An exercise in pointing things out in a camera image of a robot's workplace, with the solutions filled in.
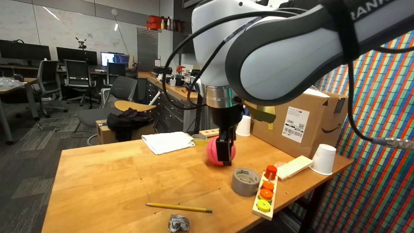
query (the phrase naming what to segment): office chair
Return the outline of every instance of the office chair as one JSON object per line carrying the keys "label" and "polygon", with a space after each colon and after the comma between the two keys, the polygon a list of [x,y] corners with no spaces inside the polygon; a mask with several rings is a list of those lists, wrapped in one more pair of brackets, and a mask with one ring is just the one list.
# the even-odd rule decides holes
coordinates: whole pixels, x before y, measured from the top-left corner
{"label": "office chair", "polygon": [[[137,79],[119,77],[116,81],[114,81],[112,87],[110,89],[110,96],[112,96],[115,100],[133,101],[136,96],[137,85]],[[112,104],[107,105],[109,107],[103,107],[102,109],[80,111],[78,113],[79,122],[87,127],[96,127],[96,121],[107,120],[107,116],[110,113],[116,116],[120,114],[120,112],[115,107],[112,107]],[[87,144],[90,145],[90,140],[96,136],[96,134],[92,135],[88,139]]]}
{"label": "office chair", "polygon": [[124,64],[107,64],[107,73],[103,82],[103,89],[101,90],[101,104],[102,107],[106,105],[109,99],[110,87],[116,81],[118,77],[125,77],[127,74],[127,65]]}
{"label": "office chair", "polygon": [[125,64],[107,64],[107,73],[105,85],[111,87],[114,81],[118,77],[125,77],[127,74],[127,65]]}
{"label": "office chair", "polygon": [[89,77],[88,64],[85,61],[65,60],[66,65],[66,79],[65,86],[80,92],[81,96],[68,99],[67,103],[80,100],[80,107],[84,104],[85,99],[89,99],[89,109],[92,109],[92,91],[94,83]]}
{"label": "office chair", "polygon": [[41,61],[37,70],[37,86],[35,86],[35,95],[39,98],[40,109],[46,118],[50,116],[46,112],[43,101],[45,98],[50,98],[48,108],[67,113],[66,107],[59,107],[62,105],[62,87],[56,70],[57,61]]}

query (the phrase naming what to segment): white paper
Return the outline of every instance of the white paper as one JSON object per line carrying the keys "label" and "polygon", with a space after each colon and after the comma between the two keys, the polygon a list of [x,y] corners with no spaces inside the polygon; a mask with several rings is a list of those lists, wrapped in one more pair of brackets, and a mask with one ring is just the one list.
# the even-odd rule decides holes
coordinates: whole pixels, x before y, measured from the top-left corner
{"label": "white paper", "polygon": [[308,118],[309,112],[290,107],[287,109],[282,136],[300,144],[305,135]]}
{"label": "white paper", "polygon": [[142,135],[142,140],[154,155],[195,147],[193,138],[184,133]]}

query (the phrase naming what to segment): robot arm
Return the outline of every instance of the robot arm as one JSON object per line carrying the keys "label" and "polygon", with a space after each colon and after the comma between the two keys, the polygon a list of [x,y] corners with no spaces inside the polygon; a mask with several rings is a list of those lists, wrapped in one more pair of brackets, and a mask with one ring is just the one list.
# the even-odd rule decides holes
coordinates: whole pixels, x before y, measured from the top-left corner
{"label": "robot arm", "polygon": [[[358,55],[414,29],[411,0],[344,2],[353,21]],[[343,52],[344,42],[335,30],[338,24],[323,6],[288,19],[231,21],[194,39],[199,64],[206,64],[215,48],[226,41],[202,76],[206,103],[220,129],[219,161],[230,165],[230,151],[224,151],[222,145],[233,145],[235,139],[234,129],[242,118],[241,99],[259,105],[282,104],[303,94],[334,68],[349,63]],[[252,0],[204,0],[193,12],[193,30],[247,12],[274,11]],[[241,28],[241,34],[231,35]]]}

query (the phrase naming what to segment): desk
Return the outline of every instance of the desk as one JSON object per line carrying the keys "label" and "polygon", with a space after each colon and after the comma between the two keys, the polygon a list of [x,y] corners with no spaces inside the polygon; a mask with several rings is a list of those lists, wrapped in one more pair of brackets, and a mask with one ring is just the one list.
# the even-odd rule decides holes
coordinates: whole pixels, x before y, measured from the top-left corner
{"label": "desk", "polygon": [[1,96],[2,95],[13,92],[13,91],[15,91],[18,89],[22,89],[24,86],[26,96],[27,96],[27,100],[28,100],[30,111],[31,111],[31,116],[35,120],[39,120],[39,114],[37,114],[37,111],[36,111],[36,103],[35,103],[35,98],[34,98],[34,91],[31,90],[31,86],[34,83],[36,83],[37,79],[35,79],[35,78],[24,78],[24,82],[26,83],[24,85],[22,83],[22,86],[19,86],[19,87],[0,87],[0,121],[1,121],[1,125],[2,125],[2,129],[4,129],[4,134],[5,134],[8,144],[13,143],[13,135],[12,135],[12,131],[10,131],[10,127],[9,127],[9,123],[8,123],[8,118],[6,118],[5,113],[4,113],[2,101],[1,101]]}
{"label": "desk", "polygon": [[[253,197],[231,191],[233,171],[248,167],[259,174],[292,158],[252,136],[238,138],[235,145],[231,167],[206,164],[204,147],[154,156],[141,140],[63,151],[43,232],[168,232],[172,214],[186,217],[190,232],[247,231],[263,219],[251,214]],[[331,177],[305,170],[278,182],[274,211],[351,164],[336,156]],[[146,208],[146,202],[208,208],[213,214]]]}

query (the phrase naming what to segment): roll of tape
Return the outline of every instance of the roll of tape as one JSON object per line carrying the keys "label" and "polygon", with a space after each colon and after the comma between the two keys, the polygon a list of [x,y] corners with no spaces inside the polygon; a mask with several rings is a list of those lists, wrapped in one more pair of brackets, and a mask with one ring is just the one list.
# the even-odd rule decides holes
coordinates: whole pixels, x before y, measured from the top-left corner
{"label": "roll of tape", "polygon": [[259,177],[255,171],[248,169],[237,169],[233,173],[231,189],[243,197],[251,197],[257,193]]}

